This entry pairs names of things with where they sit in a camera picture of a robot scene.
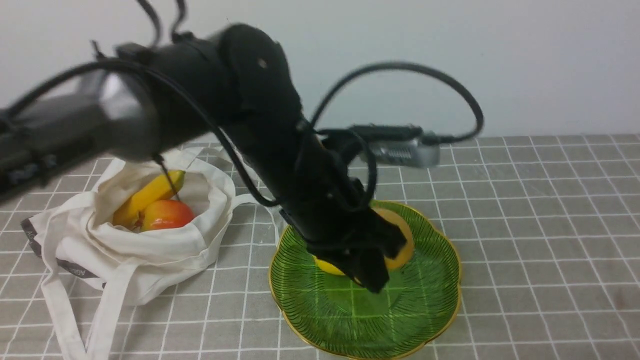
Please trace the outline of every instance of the yellow fruit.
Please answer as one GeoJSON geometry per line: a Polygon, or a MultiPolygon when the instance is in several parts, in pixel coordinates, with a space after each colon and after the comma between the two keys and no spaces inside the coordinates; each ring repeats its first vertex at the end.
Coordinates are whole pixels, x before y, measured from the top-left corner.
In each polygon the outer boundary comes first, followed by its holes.
{"type": "MultiPolygon", "coordinates": [[[[413,256],[413,251],[415,250],[415,244],[413,243],[413,234],[411,233],[411,228],[409,227],[409,224],[407,224],[406,221],[404,221],[404,219],[400,215],[398,215],[397,213],[394,213],[391,210],[382,209],[382,208],[374,208],[373,210],[377,212],[378,215],[380,215],[386,221],[398,226],[400,228],[400,231],[406,238],[406,244],[403,246],[402,249],[400,249],[400,252],[398,253],[398,256],[396,256],[395,259],[385,258],[385,265],[387,267],[387,270],[395,270],[395,269],[401,268],[404,264],[406,264],[407,262],[409,262],[409,260],[411,260],[411,257],[413,256]]],[[[327,272],[333,275],[344,275],[344,273],[341,272],[337,267],[327,263],[326,261],[320,260],[315,256],[314,256],[314,261],[316,262],[316,265],[318,266],[318,268],[320,268],[320,270],[324,272],[327,272]]]]}
{"type": "MultiPolygon", "coordinates": [[[[184,171],[170,170],[169,178],[175,186],[176,191],[180,191],[184,185],[184,171]]],[[[124,204],[122,204],[114,213],[111,223],[113,225],[121,225],[127,229],[133,229],[140,220],[140,213],[147,206],[158,200],[168,200],[173,197],[174,193],[171,184],[164,174],[158,175],[151,180],[144,188],[131,195],[124,204]]]]}

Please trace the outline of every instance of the white wall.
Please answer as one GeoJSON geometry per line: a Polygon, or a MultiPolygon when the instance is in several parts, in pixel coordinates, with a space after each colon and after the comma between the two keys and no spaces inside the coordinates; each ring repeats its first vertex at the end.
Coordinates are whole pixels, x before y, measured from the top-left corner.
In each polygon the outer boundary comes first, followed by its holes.
{"type": "MultiPolygon", "coordinates": [[[[171,0],[151,0],[165,28],[171,0]]],[[[280,41],[310,114],[347,71],[411,60],[468,86],[486,114],[484,135],[640,132],[638,0],[188,0],[187,28],[207,35],[247,22],[280,41]]],[[[134,0],[0,1],[0,105],[56,71],[110,50],[146,44],[134,0]]],[[[351,85],[321,125],[412,122],[466,131],[471,113],[451,90],[407,74],[351,85]]]]}

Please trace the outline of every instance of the banana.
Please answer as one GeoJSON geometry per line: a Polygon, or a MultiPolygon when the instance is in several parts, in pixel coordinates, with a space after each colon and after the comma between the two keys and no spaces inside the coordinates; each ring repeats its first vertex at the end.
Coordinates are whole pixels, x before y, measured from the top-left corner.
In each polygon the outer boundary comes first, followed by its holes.
{"type": "MultiPolygon", "coordinates": [[[[169,178],[175,186],[176,191],[180,191],[184,185],[184,171],[170,170],[169,178]]],[[[111,223],[114,226],[121,225],[133,230],[140,219],[140,213],[144,211],[147,206],[158,200],[171,199],[173,195],[171,184],[166,176],[164,174],[158,175],[144,188],[131,195],[131,197],[113,213],[111,223]]]]}

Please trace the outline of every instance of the grid mat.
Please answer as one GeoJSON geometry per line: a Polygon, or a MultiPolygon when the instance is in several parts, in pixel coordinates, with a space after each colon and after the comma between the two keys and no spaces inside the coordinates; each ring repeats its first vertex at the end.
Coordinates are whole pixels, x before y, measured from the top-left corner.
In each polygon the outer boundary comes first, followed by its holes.
{"type": "MultiPolygon", "coordinates": [[[[20,221],[89,190],[109,161],[0,205],[2,359],[61,359],[20,221]]],[[[364,179],[364,164],[351,173],[364,179]]],[[[639,135],[481,138],[443,148],[428,172],[381,167],[376,198],[421,211],[463,263],[456,321],[407,359],[640,359],[639,135]]],[[[122,311],[110,360],[336,359],[282,320],[275,243],[266,210],[236,209],[214,266],[122,311]]],[[[86,336],[100,292],[62,276],[86,336]]]]}

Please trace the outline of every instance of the black cable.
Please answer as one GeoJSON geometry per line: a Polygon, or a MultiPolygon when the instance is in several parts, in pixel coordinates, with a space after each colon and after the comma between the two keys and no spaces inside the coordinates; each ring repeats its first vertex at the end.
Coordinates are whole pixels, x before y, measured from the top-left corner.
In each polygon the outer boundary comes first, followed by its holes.
{"type": "Polygon", "coordinates": [[[476,101],[474,96],[464,87],[458,80],[450,77],[442,71],[433,69],[431,67],[427,67],[424,65],[403,62],[403,61],[387,61],[381,63],[374,63],[370,65],[366,65],[356,69],[349,74],[345,75],[340,81],[338,81],[333,88],[324,96],[323,100],[320,102],[313,116],[311,117],[310,127],[307,128],[306,136],[310,136],[313,133],[313,128],[315,128],[322,112],[327,107],[329,102],[333,100],[335,95],[342,90],[348,83],[359,78],[360,76],[370,74],[372,72],[378,71],[390,71],[390,70],[404,70],[410,72],[417,72],[422,75],[429,76],[436,80],[439,80],[447,85],[449,85],[453,90],[455,90],[458,94],[462,96],[462,98],[467,102],[471,111],[473,111],[474,116],[476,117],[476,127],[467,134],[459,135],[459,136],[443,136],[442,141],[440,143],[456,143],[468,140],[477,136],[484,127],[484,115],[482,109],[480,108],[480,104],[476,101]]]}
{"type": "MultiPolygon", "coordinates": [[[[417,72],[419,74],[427,75],[431,78],[440,80],[443,83],[449,85],[458,94],[460,94],[462,98],[464,98],[464,100],[467,102],[467,104],[471,107],[471,110],[473,111],[476,117],[476,127],[474,128],[474,130],[472,130],[467,134],[459,135],[459,136],[439,136],[436,139],[436,141],[432,143],[432,145],[462,142],[464,140],[477,136],[482,131],[482,128],[484,127],[484,115],[483,115],[482,109],[480,108],[480,105],[478,104],[476,99],[473,97],[473,95],[467,90],[467,88],[465,88],[464,85],[462,85],[460,82],[458,82],[454,78],[443,73],[442,71],[439,71],[424,65],[416,64],[416,63],[410,63],[410,62],[404,62],[404,61],[388,61],[388,62],[374,63],[374,64],[360,67],[359,69],[356,69],[346,74],[323,97],[322,101],[320,102],[313,116],[311,117],[309,126],[307,126],[303,130],[304,134],[301,141],[301,149],[300,149],[300,152],[298,153],[298,157],[296,158],[296,162],[295,162],[296,172],[300,169],[300,165],[304,161],[303,159],[305,155],[305,149],[307,148],[307,141],[309,141],[309,139],[313,137],[314,133],[320,133],[320,132],[316,132],[315,130],[316,124],[318,123],[318,120],[320,119],[320,116],[322,115],[324,109],[327,107],[327,105],[329,105],[329,102],[333,100],[335,95],[340,90],[342,90],[348,83],[355,80],[356,78],[359,78],[360,76],[370,74],[372,72],[389,71],[389,70],[405,70],[410,72],[417,72]]],[[[377,169],[377,163],[376,163],[375,157],[373,156],[373,153],[371,152],[371,149],[369,148],[369,145],[366,144],[366,142],[364,143],[361,142],[361,146],[362,146],[362,150],[365,151],[367,155],[367,169],[369,172],[369,177],[368,177],[369,183],[367,184],[365,197],[362,199],[361,204],[368,204],[370,203],[371,200],[373,200],[373,195],[375,193],[377,173],[372,174],[372,170],[377,169]]]]}
{"type": "Polygon", "coordinates": [[[155,49],[156,47],[158,47],[158,45],[160,44],[160,40],[162,39],[162,23],[160,21],[160,18],[158,17],[158,14],[154,10],[154,7],[151,6],[151,4],[149,4],[147,0],[137,0],[137,2],[140,7],[142,7],[142,10],[147,13],[147,16],[149,16],[149,19],[151,20],[151,23],[154,25],[154,39],[151,41],[151,44],[149,44],[148,47],[150,49],[155,49]]]}
{"type": "Polygon", "coordinates": [[[180,201],[180,195],[178,195],[178,189],[175,187],[175,184],[171,180],[171,176],[169,176],[169,170],[164,165],[164,158],[160,154],[155,154],[153,155],[153,160],[156,162],[156,164],[160,165],[160,168],[162,169],[164,177],[169,182],[169,186],[171,186],[171,191],[175,195],[175,199],[180,201]]]}
{"type": "Polygon", "coordinates": [[[171,41],[177,42],[180,40],[180,34],[178,34],[178,28],[184,22],[187,17],[187,4],[184,0],[175,0],[175,4],[178,6],[178,16],[171,25],[171,41]]]}
{"type": "Polygon", "coordinates": [[[76,76],[86,74],[87,72],[95,71],[95,70],[112,70],[119,72],[133,72],[136,74],[147,74],[150,77],[158,80],[163,85],[169,87],[173,90],[178,96],[182,97],[190,107],[192,107],[197,113],[198,116],[202,117],[205,123],[210,127],[211,131],[216,135],[220,144],[223,148],[228,152],[229,158],[231,162],[236,166],[238,174],[240,178],[243,180],[247,189],[251,193],[251,195],[255,198],[255,200],[263,206],[273,207],[279,205],[279,201],[277,200],[268,200],[260,191],[258,191],[257,187],[251,180],[251,177],[247,173],[242,161],[238,158],[233,146],[229,142],[227,136],[220,129],[220,127],[213,121],[212,118],[207,114],[206,110],[204,110],[195,100],[194,98],[183,89],[181,85],[176,83],[173,79],[164,75],[161,72],[148,68],[142,64],[126,61],[120,59],[105,59],[98,62],[85,63],[83,65],[78,65],[71,69],[68,69],[57,76],[45,81],[40,86],[36,87],[32,91],[28,92],[18,101],[14,102],[11,106],[6,109],[5,119],[11,121],[14,117],[16,117],[20,112],[24,111],[29,105],[35,102],[38,98],[51,91],[53,88],[58,85],[72,79],[76,76]]]}

